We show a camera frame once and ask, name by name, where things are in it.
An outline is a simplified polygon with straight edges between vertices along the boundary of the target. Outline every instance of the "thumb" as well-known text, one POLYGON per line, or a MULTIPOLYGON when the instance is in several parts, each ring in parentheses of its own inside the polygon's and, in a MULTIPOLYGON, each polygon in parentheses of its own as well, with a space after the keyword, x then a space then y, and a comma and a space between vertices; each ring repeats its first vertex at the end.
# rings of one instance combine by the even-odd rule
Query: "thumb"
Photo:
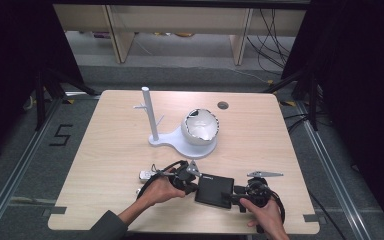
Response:
POLYGON ((259 207, 255 206, 254 203, 252 203, 251 201, 249 201, 246 198, 239 199, 239 202, 242 204, 242 206, 244 206, 246 209, 248 209, 248 211, 250 211, 252 213, 254 211, 256 211, 257 209, 259 209, 259 207))

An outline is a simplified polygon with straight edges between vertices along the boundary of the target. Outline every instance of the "white bowl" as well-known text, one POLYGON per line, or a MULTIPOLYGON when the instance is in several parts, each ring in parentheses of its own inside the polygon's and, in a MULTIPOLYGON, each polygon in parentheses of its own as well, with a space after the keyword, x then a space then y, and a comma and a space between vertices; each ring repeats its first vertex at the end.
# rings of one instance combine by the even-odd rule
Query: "white bowl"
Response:
POLYGON ((182 134, 190 144, 208 145, 219 130, 219 121, 207 109, 194 109, 183 119, 182 134))

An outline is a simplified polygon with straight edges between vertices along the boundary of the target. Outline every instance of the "white desk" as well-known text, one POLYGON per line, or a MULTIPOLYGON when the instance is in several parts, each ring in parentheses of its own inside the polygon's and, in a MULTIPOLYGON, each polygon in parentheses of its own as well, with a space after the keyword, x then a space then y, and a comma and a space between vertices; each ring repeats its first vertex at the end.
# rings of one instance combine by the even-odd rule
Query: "white desk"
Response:
MULTIPOLYGON (((192 109, 206 108, 220 121, 217 147, 197 160, 203 173, 232 177, 246 185, 246 174, 256 170, 283 172, 266 178, 285 205, 289 234, 316 234, 318 222, 275 96, 271 94, 151 91, 156 118, 164 115, 160 133, 172 132, 192 109), (226 110, 217 104, 225 101, 226 110)), ((95 109, 56 203, 67 207, 52 214, 55 230, 87 230, 109 209, 119 213, 136 199, 142 186, 139 171, 152 164, 164 168, 184 159, 173 148, 152 147, 148 117, 133 109, 143 103, 141 91, 105 91, 95 109)), ((246 223, 252 214, 194 202, 192 193, 148 209, 129 227, 134 232, 254 234, 246 223)))

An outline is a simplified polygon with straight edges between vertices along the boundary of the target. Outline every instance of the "white vertical pole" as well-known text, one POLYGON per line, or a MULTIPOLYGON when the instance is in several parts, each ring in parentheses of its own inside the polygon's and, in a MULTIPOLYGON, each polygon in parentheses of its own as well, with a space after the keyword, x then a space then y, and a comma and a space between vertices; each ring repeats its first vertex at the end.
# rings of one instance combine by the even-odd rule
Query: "white vertical pole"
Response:
POLYGON ((158 141, 157 124, 155 123, 154 109, 152 108, 151 95, 149 94, 149 88, 142 87, 143 98, 145 99, 146 113, 148 114, 149 124, 151 125, 152 138, 154 141, 158 141))

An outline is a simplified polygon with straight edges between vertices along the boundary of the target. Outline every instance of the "person's right hand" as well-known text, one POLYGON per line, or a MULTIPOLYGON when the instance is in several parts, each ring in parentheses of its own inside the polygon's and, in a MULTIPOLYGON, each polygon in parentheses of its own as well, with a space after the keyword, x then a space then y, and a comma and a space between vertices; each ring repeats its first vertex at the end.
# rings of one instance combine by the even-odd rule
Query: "person's right hand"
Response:
POLYGON ((283 228, 279 206, 276 201, 270 199, 266 206, 262 208, 255 206, 251 201, 245 198, 241 198, 239 201, 242 206, 248 209, 249 212, 252 212, 256 218, 248 222, 248 227, 260 225, 264 229, 267 237, 273 240, 289 239, 283 228))

